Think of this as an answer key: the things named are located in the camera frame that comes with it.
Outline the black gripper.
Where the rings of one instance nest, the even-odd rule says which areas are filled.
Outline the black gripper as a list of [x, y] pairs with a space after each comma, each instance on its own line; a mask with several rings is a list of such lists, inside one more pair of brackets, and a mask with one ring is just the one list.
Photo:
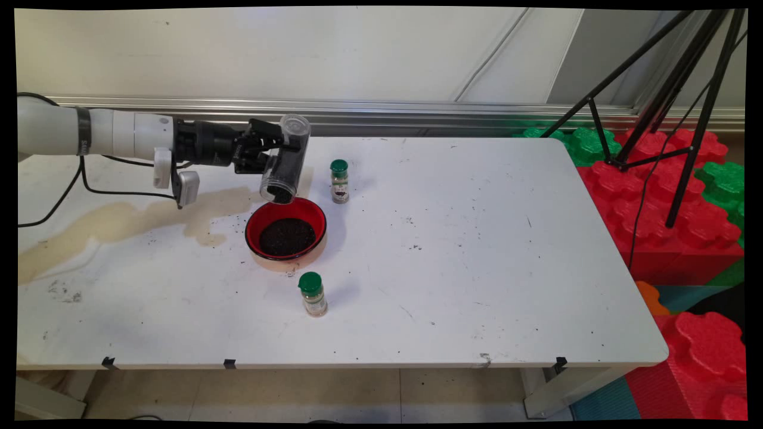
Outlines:
[[[267, 150], [302, 149], [300, 139], [287, 136], [281, 126], [258, 119], [250, 119], [245, 132], [204, 120], [175, 120], [173, 133], [176, 162], [227, 167], [234, 158], [234, 173], [238, 175], [264, 174], [269, 162]], [[240, 152], [233, 155], [236, 140]]]

